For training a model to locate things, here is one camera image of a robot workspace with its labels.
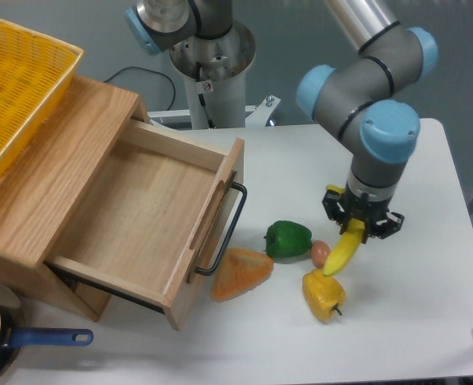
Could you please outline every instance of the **blue joint cap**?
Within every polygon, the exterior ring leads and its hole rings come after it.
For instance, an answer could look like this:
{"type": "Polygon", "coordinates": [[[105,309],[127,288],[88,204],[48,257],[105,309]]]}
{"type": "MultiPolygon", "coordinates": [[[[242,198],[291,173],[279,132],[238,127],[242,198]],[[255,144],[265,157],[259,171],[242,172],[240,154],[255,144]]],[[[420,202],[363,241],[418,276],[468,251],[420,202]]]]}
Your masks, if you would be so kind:
{"type": "Polygon", "coordinates": [[[133,8],[129,8],[126,10],[126,20],[130,26],[131,32],[135,39],[139,42],[142,48],[150,55],[158,55],[162,53],[160,47],[158,47],[149,33],[146,31],[144,26],[139,20],[139,17],[136,15],[135,10],[133,8]]]}
{"type": "Polygon", "coordinates": [[[359,133],[363,145],[375,158],[400,164],[414,151],[420,118],[407,104],[381,100],[366,110],[359,133]]]}
{"type": "Polygon", "coordinates": [[[416,35],[420,45],[422,46],[423,59],[422,72],[420,73],[421,79],[431,72],[434,67],[436,67],[439,57],[438,44],[436,43],[436,40],[433,38],[432,34],[418,26],[409,28],[408,30],[416,35]]]}
{"type": "Polygon", "coordinates": [[[301,82],[299,83],[299,86],[297,87],[297,93],[295,95],[297,105],[311,119],[313,119],[313,113],[315,106],[317,105],[317,99],[320,95],[320,91],[333,72],[334,68],[330,66],[316,66],[315,68],[309,70],[306,75],[304,75],[301,82]]]}

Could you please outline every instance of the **pepper stem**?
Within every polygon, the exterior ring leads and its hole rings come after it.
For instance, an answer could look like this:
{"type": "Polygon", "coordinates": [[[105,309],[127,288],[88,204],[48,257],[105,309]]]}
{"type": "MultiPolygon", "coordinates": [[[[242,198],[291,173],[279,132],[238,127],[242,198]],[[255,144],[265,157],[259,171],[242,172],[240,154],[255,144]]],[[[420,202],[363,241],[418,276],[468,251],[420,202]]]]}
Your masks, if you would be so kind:
{"type": "Polygon", "coordinates": [[[336,311],[338,313],[338,315],[342,316],[342,311],[340,309],[338,309],[338,304],[336,304],[335,306],[333,306],[331,308],[331,310],[333,311],[336,311]]]}

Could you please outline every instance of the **yellow banana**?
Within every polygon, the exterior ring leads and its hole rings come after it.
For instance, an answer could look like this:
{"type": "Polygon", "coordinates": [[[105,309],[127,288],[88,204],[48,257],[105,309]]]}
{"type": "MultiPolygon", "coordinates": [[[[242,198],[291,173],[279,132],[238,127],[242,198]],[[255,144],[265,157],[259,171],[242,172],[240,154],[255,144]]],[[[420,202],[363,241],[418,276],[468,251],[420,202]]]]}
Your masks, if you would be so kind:
{"type": "Polygon", "coordinates": [[[325,261],[323,273],[326,277],[331,277],[346,267],[362,243],[364,232],[365,224],[362,221],[354,218],[350,220],[347,230],[325,261]]]}

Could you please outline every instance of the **small egg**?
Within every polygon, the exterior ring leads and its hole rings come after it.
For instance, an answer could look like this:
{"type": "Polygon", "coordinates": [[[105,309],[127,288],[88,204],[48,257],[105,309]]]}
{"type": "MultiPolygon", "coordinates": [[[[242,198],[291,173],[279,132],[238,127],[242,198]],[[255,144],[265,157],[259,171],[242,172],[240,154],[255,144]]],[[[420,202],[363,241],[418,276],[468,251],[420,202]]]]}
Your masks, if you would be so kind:
{"type": "Polygon", "coordinates": [[[315,241],[311,245],[311,261],[318,269],[324,267],[331,249],[324,241],[315,241]]]}

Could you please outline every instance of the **blue pan handle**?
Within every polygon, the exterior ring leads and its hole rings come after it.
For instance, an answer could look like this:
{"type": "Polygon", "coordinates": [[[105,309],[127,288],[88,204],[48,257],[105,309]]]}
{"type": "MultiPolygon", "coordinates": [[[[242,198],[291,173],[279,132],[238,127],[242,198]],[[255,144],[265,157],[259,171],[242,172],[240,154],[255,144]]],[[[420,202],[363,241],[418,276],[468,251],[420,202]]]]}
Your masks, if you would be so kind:
{"type": "Polygon", "coordinates": [[[86,347],[94,340],[92,330],[55,329],[41,327],[19,327],[13,329],[7,347],[25,345],[60,345],[65,347],[86,347]]]}

